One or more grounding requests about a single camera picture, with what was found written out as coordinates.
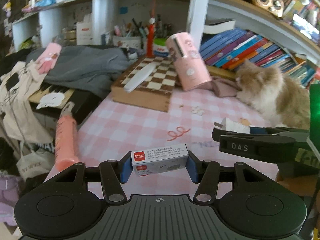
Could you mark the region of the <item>small white staples box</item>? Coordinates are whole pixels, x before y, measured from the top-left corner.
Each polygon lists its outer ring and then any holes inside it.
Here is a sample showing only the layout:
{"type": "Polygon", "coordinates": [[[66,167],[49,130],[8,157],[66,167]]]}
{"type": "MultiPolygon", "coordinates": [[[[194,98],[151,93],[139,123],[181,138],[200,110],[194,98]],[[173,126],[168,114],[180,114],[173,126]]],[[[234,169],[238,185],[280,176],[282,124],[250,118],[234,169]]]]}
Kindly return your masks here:
{"type": "Polygon", "coordinates": [[[169,145],[131,152],[132,167],[139,177],[185,168],[188,160],[186,144],[169,145]]]}

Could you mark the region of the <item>white charger plug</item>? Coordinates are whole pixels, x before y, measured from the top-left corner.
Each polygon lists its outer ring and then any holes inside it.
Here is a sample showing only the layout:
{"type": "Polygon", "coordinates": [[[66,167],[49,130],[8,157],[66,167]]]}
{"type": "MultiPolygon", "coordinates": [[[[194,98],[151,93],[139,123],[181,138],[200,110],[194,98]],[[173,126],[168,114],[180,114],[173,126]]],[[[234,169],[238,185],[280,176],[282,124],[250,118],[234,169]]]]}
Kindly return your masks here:
{"type": "Polygon", "coordinates": [[[245,126],[229,118],[224,118],[221,122],[214,122],[214,126],[223,131],[229,131],[229,132],[235,132],[235,133],[249,134],[251,132],[249,126],[245,126]]]}

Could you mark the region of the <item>orange white cat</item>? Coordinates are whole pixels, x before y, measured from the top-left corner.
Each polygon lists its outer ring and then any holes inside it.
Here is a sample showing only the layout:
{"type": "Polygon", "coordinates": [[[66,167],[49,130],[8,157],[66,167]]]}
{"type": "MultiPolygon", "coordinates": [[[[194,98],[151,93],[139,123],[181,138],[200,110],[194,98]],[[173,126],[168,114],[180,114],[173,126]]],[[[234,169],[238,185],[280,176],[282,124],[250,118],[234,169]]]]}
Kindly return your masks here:
{"type": "Polygon", "coordinates": [[[261,68],[245,60],[236,72],[240,90],[236,97],[258,111],[273,126],[310,128],[310,95],[307,89],[279,67],[261,68]]]}

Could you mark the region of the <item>pink checkered tablecloth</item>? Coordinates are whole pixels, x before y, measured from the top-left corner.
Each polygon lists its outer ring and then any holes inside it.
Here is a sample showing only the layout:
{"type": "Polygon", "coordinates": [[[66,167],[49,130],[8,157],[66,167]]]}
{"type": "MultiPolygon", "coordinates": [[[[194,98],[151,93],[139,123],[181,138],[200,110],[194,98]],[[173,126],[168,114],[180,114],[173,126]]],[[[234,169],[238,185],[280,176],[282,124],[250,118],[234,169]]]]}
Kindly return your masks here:
{"type": "Polygon", "coordinates": [[[220,152],[212,131],[224,118],[268,126],[236,98],[218,98],[210,90],[174,90],[168,112],[117,103],[108,96],[78,131],[78,157],[88,167],[98,166],[109,159],[119,160],[131,150],[184,143],[201,160],[211,159],[222,166],[244,162],[274,179],[276,165],[220,152]]]}

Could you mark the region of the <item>pink tube bottle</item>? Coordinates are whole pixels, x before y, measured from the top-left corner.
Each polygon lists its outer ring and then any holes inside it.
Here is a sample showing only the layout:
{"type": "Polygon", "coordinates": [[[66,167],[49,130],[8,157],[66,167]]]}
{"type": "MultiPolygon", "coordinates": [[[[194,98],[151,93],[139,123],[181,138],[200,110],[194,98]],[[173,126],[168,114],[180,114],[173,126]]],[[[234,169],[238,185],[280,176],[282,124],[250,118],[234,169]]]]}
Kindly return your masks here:
{"type": "Polygon", "coordinates": [[[75,163],[78,158],[77,123],[73,118],[74,102],[68,102],[57,121],[55,136],[55,168],[61,172],[75,163]]]}

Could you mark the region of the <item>mauve folded cloth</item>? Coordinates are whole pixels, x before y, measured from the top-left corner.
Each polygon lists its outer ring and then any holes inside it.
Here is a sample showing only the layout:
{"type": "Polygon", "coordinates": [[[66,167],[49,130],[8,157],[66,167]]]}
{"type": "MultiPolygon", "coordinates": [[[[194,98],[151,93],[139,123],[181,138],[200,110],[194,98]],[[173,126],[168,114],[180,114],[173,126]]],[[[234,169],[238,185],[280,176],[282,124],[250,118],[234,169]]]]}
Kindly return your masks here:
{"type": "Polygon", "coordinates": [[[240,90],[236,82],[218,76],[212,76],[210,82],[200,85],[198,89],[211,90],[219,98],[235,97],[240,90]]]}

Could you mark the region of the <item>wooden chess board box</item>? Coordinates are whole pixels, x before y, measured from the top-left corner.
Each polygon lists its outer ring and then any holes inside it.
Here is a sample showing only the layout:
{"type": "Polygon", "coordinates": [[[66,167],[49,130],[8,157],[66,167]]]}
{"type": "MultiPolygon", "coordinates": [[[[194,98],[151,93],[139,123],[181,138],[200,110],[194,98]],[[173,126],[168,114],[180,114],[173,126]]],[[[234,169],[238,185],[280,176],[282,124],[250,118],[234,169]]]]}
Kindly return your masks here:
{"type": "Polygon", "coordinates": [[[112,100],[127,105],[168,112],[176,81],[177,73],[169,58],[142,56],[112,84],[112,100]],[[133,91],[126,92],[125,85],[149,63],[154,63],[156,68],[133,91]]]}

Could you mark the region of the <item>white flat case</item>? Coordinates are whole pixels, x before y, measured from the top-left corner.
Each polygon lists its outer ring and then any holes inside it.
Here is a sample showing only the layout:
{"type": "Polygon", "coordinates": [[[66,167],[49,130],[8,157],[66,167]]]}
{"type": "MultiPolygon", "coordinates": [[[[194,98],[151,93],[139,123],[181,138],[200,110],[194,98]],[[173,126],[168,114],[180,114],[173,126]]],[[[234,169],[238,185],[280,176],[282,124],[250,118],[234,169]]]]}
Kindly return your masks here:
{"type": "Polygon", "coordinates": [[[137,88],[149,75],[156,69],[157,65],[153,62],[148,63],[142,69],[140,69],[124,86],[124,91],[131,93],[137,88]]]}

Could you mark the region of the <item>pink cylindrical tin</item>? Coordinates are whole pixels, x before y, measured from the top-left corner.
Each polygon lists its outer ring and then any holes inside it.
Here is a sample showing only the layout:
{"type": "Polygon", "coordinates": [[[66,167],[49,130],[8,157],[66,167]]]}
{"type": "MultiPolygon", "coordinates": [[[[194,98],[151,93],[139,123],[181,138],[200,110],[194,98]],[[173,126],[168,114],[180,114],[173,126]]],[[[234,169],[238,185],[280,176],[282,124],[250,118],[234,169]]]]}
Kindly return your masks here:
{"type": "Polygon", "coordinates": [[[171,35],[165,42],[184,91],[210,82],[210,73],[187,32],[171,35]]]}

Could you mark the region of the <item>row of books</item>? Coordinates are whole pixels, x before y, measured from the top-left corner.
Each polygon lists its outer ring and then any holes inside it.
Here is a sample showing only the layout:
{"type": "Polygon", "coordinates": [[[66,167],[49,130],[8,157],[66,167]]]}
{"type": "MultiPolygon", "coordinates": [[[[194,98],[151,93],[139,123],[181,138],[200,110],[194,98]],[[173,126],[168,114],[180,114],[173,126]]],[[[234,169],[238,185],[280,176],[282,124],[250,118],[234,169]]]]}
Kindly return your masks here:
{"type": "Polygon", "coordinates": [[[249,30],[235,28],[219,34],[204,34],[200,55],[206,65],[236,72],[246,61],[258,67],[277,66],[280,71],[308,87],[319,83],[319,67],[275,42],[249,30]]]}

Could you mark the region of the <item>grey cloth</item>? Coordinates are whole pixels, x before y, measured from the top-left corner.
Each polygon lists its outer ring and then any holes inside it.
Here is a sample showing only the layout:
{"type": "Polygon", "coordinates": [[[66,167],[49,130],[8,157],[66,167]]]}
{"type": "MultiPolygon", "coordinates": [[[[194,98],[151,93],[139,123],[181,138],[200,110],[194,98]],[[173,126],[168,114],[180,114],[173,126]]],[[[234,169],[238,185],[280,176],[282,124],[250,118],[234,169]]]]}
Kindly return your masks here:
{"type": "Polygon", "coordinates": [[[111,92],[112,83],[136,60],[124,48],[66,46],[44,81],[84,90],[104,99],[111,92]]]}

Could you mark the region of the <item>white tote bag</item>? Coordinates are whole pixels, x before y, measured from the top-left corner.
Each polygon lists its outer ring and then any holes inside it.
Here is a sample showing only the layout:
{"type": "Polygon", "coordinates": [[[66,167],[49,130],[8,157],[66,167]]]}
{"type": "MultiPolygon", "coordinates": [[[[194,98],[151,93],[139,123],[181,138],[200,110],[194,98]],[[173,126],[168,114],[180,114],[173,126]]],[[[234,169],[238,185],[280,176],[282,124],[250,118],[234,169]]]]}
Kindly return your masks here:
{"type": "Polygon", "coordinates": [[[52,136],[34,115],[29,97],[39,90],[46,74],[39,74],[34,61],[17,62],[1,76],[1,113],[7,135],[29,143],[50,143],[52,136]]]}

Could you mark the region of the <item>white pen holder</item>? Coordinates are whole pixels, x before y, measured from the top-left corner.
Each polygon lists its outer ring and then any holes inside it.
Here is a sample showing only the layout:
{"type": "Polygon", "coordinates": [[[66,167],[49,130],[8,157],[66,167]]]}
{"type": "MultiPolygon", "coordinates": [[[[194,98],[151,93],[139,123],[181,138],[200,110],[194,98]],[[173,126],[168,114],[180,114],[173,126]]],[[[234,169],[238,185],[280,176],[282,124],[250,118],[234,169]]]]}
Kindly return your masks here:
{"type": "Polygon", "coordinates": [[[116,47],[120,48],[135,48],[141,49],[142,39],[140,36],[134,37],[121,37],[121,36],[112,36],[112,43],[116,47]]]}

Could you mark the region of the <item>pink glove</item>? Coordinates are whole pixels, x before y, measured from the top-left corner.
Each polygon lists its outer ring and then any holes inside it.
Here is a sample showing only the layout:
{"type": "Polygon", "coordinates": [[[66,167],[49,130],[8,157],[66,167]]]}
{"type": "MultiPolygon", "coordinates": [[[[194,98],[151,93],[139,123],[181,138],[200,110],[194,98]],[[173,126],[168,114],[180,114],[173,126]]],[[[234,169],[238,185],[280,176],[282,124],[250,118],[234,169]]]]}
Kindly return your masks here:
{"type": "Polygon", "coordinates": [[[47,74],[55,67],[57,59],[60,56],[62,46],[57,43],[48,44],[44,52],[35,61],[36,69],[39,74],[47,74]]]}

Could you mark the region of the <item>white shelf unit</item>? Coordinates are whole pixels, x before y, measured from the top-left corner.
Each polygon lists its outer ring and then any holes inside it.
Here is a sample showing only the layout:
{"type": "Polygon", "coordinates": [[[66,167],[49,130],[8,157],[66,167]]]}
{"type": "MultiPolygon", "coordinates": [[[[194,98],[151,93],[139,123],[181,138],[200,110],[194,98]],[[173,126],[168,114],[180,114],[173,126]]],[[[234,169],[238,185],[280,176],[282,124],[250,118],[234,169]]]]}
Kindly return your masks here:
{"type": "Polygon", "coordinates": [[[157,14],[164,23],[172,24],[173,32],[189,32],[199,46],[206,20],[233,18],[237,27],[263,35],[319,64],[319,46],[291,25],[243,0],[68,0],[16,20],[12,24],[14,46],[18,49],[26,39],[38,35],[45,47],[63,28],[82,21],[87,13],[91,15],[91,41],[95,45],[116,25],[132,20],[148,22],[151,14],[157,14]]]}

